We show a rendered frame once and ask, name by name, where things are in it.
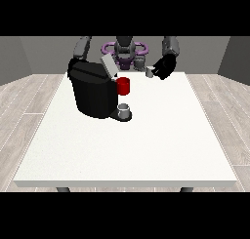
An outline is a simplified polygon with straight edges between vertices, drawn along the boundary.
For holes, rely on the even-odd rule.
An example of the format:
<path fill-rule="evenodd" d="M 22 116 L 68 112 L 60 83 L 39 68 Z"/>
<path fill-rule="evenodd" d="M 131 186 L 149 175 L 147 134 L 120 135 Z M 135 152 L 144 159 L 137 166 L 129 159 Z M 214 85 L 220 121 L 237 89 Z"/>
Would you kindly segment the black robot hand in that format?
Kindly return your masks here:
<path fill-rule="evenodd" d="M 152 74 L 164 80 L 175 70 L 176 64 L 176 56 L 167 54 L 153 66 Z"/>

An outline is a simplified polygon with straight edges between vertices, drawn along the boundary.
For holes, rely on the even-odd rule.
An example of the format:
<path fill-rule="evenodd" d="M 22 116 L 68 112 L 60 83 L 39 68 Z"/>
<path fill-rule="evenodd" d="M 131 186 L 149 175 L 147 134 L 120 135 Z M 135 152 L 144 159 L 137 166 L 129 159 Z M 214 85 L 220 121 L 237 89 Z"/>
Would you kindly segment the red pod holder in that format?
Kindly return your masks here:
<path fill-rule="evenodd" d="M 130 79 L 127 77 L 119 77 L 116 80 L 117 94 L 120 96 L 126 96 L 130 93 Z"/>

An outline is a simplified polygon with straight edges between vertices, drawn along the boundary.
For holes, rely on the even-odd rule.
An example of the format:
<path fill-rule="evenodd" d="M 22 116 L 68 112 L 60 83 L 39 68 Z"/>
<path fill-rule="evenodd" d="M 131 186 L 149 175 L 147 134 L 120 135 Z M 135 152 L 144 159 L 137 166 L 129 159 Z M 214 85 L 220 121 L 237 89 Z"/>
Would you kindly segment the pale grey machine lid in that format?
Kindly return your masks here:
<path fill-rule="evenodd" d="M 111 56 L 111 54 L 106 54 L 101 57 L 101 62 L 110 78 L 113 78 L 117 72 L 118 68 Z"/>

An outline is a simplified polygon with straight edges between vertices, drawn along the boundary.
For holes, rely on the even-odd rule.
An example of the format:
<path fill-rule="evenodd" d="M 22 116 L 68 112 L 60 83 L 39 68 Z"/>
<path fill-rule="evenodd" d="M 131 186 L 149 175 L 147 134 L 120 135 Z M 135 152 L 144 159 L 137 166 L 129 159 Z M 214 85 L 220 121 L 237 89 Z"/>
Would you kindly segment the black coffee machine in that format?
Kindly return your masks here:
<path fill-rule="evenodd" d="M 120 122 L 132 119 L 132 112 L 118 109 L 117 83 L 108 77 L 101 63 L 73 58 L 69 61 L 67 77 L 73 88 L 77 109 L 98 119 L 113 118 Z"/>

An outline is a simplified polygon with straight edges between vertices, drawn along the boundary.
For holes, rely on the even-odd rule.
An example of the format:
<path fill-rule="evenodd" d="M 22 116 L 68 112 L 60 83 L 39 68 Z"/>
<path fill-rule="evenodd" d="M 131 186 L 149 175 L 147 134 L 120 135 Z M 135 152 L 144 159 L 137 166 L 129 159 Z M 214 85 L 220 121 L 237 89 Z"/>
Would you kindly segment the small grey cup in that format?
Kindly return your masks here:
<path fill-rule="evenodd" d="M 126 119 L 129 117 L 130 115 L 130 107 L 127 103 L 120 103 L 118 106 L 117 106 L 117 109 L 118 109 L 118 116 L 121 118 L 121 119 Z"/>

